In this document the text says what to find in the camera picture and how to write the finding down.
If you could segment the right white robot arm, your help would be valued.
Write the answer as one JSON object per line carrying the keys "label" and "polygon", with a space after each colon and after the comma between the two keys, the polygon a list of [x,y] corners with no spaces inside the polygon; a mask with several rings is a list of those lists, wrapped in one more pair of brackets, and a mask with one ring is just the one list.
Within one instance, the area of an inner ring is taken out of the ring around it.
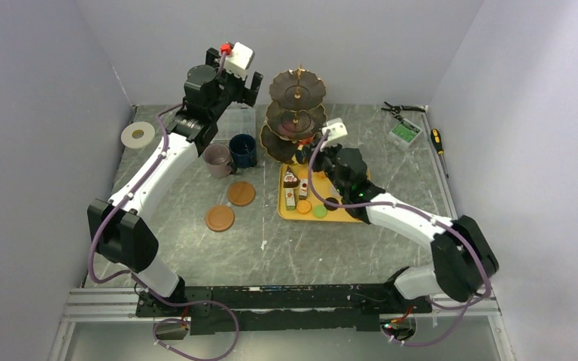
{"label": "right white robot arm", "polygon": [[385,282],[389,309],[402,312],[414,299],[437,294],[468,305],[491,295],[491,276],[499,264],[473,218],[441,217],[398,200],[369,180],[357,148],[310,144],[296,158],[309,174],[322,171],[340,195],[335,203],[324,200],[326,206],[390,229],[431,253],[430,264],[404,267]]}

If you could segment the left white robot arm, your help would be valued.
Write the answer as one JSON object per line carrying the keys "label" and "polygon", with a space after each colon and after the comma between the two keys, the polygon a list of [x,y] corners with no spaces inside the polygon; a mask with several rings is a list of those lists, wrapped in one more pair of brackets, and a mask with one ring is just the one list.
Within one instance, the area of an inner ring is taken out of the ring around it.
{"label": "left white robot arm", "polygon": [[[208,148],[218,132],[224,111],[237,102],[255,105],[263,75],[248,79],[255,52],[227,42],[209,48],[205,61],[187,72],[181,102],[156,116],[162,137],[145,164],[116,193],[94,199],[87,209],[91,244],[87,274],[96,284],[131,275],[157,298],[164,314],[180,314],[186,305],[185,282],[157,253],[159,242],[148,221],[179,175]],[[120,264],[122,271],[99,278],[95,255]]]}

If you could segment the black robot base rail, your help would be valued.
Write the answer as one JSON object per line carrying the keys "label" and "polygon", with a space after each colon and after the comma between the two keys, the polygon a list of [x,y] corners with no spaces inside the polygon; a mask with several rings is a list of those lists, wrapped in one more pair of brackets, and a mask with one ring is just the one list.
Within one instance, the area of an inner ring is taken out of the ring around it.
{"label": "black robot base rail", "polygon": [[263,286],[185,286],[158,300],[138,295],[136,316],[190,319],[192,335],[302,329],[354,329],[375,332],[388,317],[429,314],[424,297],[408,300],[385,284]]}

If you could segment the three-tier black dessert stand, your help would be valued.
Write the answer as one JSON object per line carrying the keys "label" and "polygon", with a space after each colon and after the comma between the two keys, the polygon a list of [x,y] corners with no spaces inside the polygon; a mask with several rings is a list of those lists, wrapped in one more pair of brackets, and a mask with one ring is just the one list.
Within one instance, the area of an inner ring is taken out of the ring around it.
{"label": "three-tier black dessert stand", "polygon": [[265,110],[260,145],[267,155],[284,164],[310,144],[327,121],[327,89],[316,73],[303,67],[277,74],[269,85],[271,103]]}

